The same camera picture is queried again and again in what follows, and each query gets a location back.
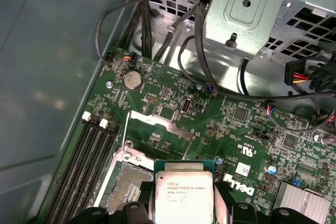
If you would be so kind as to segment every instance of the power cable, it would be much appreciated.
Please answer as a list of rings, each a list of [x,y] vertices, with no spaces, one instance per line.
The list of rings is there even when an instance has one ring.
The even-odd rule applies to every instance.
[[[107,60],[104,59],[103,55],[101,55],[100,48],[99,48],[99,35],[100,35],[101,25],[102,25],[104,19],[105,19],[110,13],[113,13],[113,12],[115,12],[115,11],[117,11],[117,10],[120,10],[120,9],[127,8],[127,7],[132,6],[132,5],[135,5],[135,4],[137,4],[138,2],[141,2],[141,1],[144,1],[144,0],[133,0],[133,1],[130,1],[130,2],[125,3],[125,4],[123,4],[123,5],[120,5],[120,6],[117,6],[117,7],[115,7],[115,8],[109,9],[109,10],[105,11],[105,12],[101,15],[101,17],[100,17],[100,19],[99,19],[99,21],[98,21],[98,23],[97,23],[97,27],[96,27],[96,35],[95,35],[95,37],[94,37],[94,43],[95,43],[95,47],[96,47],[96,53],[97,53],[99,59],[101,59],[101,61],[102,61],[105,65],[107,65],[107,66],[116,65],[116,64],[119,64],[120,62],[122,62],[123,60],[120,60],[120,61],[114,61],[114,62],[112,62],[112,61],[107,61]]]

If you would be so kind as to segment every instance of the capacitor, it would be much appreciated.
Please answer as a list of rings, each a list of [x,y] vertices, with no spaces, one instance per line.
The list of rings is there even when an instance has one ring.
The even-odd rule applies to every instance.
[[[222,160],[222,158],[221,158],[220,156],[216,156],[216,157],[215,157],[215,163],[216,163],[217,165],[222,164],[222,162],[223,162],[223,160]]]
[[[324,145],[333,145],[336,143],[336,137],[323,137],[321,143]]]
[[[265,172],[274,175],[277,172],[277,168],[274,165],[265,165]]]
[[[142,76],[136,71],[129,71],[124,75],[124,85],[129,90],[137,90],[141,87]]]
[[[197,88],[198,90],[202,90],[202,89],[203,89],[203,86],[200,85],[200,84],[196,84],[196,88]]]

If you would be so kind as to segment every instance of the ram slot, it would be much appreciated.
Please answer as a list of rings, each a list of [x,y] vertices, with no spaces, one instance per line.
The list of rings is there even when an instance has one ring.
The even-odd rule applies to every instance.
[[[65,174],[63,175],[61,185],[58,188],[58,192],[55,195],[50,211],[47,216],[46,223],[53,224],[53,223],[60,223],[58,221],[60,217],[60,209],[64,204],[64,200],[67,197],[73,183],[73,179],[75,178],[78,167],[82,161],[83,152],[87,150],[87,146],[91,141],[94,132],[95,132],[96,125],[94,123],[87,123],[82,131],[79,141],[77,142],[75,152],[71,157],[71,161],[66,169]]]

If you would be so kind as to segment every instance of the motherboard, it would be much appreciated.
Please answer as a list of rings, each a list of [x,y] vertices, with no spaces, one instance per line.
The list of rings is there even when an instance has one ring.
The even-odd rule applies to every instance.
[[[214,160],[215,181],[228,182],[237,202],[254,204],[267,215],[274,206],[281,183],[287,183],[328,200],[330,208],[326,223],[336,222],[336,150],[321,142],[323,137],[334,135],[332,123],[310,133],[284,131],[268,118],[263,103],[224,97],[209,85],[197,86],[181,72],[132,52],[116,48],[109,55],[118,63],[102,68],[84,108],[87,120],[84,117],[75,129],[38,216],[41,221],[37,223],[43,223],[45,219],[50,220],[48,223],[64,223],[78,214],[80,208],[75,207],[79,202],[76,200],[81,197],[75,197],[73,203],[67,201],[69,209],[71,204],[73,207],[66,218],[60,221],[50,217],[58,216],[51,209],[62,213],[70,211],[55,207],[56,200],[65,200],[67,195],[68,199],[74,198],[70,190],[75,185],[65,185],[69,180],[82,183],[82,187],[77,188],[77,193],[85,193],[80,205],[83,208],[92,206],[113,152],[121,147],[124,132],[127,133],[125,139],[134,149],[152,159]],[[125,131],[129,111],[166,120],[185,134],[139,120],[130,120]],[[309,120],[285,111],[276,110],[273,117],[293,129],[310,127]],[[82,146],[79,143],[87,139],[87,133],[83,132],[90,130],[88,121],[93,125],[100,121],[100,126],[109,133],[92,135],[93,140],[103,139],[101,145],[100,142],[90,145],[87,155],[77,159],[75,167],[87,170],[94,165],[92,162],[86,164],[85,160],[96,157],[93,160],[97,160],[97,166],[91,168],[95,172],[69,177],[67,174],[74,170],[74,153],[80,154]],[[95,153],[97,148],[104,148],[106,152]],[[129,173],[127,169],[134,168],[119,164],[118,169],[123,170],[125,179],[124,176],[128,176],[125,174]],[[137,172],[145,179],[151,178],[148,171]],[[115,189],[122,183],[118,183],[114,176],[113,184]],[[131,182],[130,185],[128,189],[120,190],[133,192],[132,198],[139,185]],[[116,191],[111,193],[111,198],[124,195]]]

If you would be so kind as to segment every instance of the screw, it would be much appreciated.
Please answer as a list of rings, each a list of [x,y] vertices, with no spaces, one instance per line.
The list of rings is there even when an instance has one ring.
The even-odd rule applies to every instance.
[[[129,160],[131,158],[131,154],[125,153],[124,154],[124,160]]]
[[[106,87],[107,87],[108,89],[112,89],[112,87],[113,87],[113,82],[112,82],[112,81],[108,81],[108,82],[106,83]]]
[[[320,135],[315,135],[315,136],[314,136],[314,140],[315,140],[315,142],[320,143],[321,140],[322,140],[322,136],[320,136]]]
[[[193,29],[193,26],[192,26],[191,24],[187,24],[187,25],[185,26],[185,30],[186,30],[186,31],[191,31],[191,29]]]
[[[260,53],[261,59],[263,59],[265,56],[266,56],[266,52],[265,51],[261,51],[261,53]]]
[[[280,209],[280,210],[279,210],[279,213],[280,213],[281,215],[289,216],[289,211],[284,210],[284,209]]]
[[[238,207],[240,207],[241,209],[247,209],[248,206],[246,204],[239,204]]]

